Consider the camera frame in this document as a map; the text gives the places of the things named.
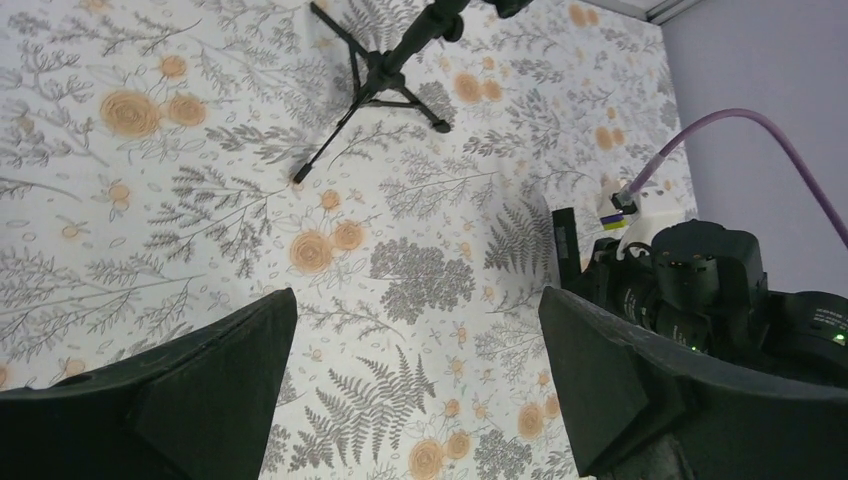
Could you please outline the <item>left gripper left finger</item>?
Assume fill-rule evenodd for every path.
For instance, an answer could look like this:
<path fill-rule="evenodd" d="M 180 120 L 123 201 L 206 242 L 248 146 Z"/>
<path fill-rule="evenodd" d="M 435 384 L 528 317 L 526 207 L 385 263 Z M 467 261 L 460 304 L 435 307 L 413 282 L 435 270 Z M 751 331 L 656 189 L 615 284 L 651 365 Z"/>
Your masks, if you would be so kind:
<path fill-rule="evenodd" d="M 298 320 L 278 290 L 51 387 L 1 395 L 5 479 L 255 479 Z"/>

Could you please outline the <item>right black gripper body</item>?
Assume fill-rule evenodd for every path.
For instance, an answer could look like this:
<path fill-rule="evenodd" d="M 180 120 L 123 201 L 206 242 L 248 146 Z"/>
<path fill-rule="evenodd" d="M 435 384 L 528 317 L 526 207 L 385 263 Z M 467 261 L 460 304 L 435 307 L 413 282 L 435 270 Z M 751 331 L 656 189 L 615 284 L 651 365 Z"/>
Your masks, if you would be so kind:
<path fill-rule="evenodd" d="M 622 239 L 595 242 L 587 268 L 579 277 L 581 296 L 631 324 L 654 331 L 660 290 L 652 264 L 653 249 Z"/>

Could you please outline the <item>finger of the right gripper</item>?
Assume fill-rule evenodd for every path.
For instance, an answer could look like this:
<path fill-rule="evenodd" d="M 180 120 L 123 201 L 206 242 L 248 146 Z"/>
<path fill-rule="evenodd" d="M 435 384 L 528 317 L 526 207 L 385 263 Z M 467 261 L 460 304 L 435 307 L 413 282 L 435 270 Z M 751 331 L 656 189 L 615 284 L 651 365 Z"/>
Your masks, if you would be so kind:
<path fill-rule="evenodd" d="M 573 207 L 557 209 L 551 216 L 559 281 L 561 287 L 566 288 L 582 274 L 575 210 Z"/>

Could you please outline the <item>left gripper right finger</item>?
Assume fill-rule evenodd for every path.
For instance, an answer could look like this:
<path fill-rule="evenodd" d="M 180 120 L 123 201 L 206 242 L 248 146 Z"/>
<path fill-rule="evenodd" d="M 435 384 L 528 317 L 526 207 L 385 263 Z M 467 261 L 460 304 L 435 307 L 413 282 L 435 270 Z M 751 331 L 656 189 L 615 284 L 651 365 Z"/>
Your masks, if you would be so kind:
<path fill-rule="evenodd" d="M 538 308 L 574 464 L 596 479 L 843 479 L 847 392 L 696 352 L 579 296 Z"/>

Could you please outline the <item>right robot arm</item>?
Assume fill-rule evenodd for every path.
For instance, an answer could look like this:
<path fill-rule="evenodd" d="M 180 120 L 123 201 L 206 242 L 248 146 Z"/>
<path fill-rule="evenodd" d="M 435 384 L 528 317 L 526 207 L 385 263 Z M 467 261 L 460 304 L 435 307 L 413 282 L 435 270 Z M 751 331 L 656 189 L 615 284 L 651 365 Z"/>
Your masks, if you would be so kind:
<path fill-rule="evenodd" d="M 846 298 L 770 290 L 753 234 L 689 220 L 644 240 L 602 238 L 582 267 L 572 209 L 552 221 L 563 289 L 696 353 L 846 387 Z"/>

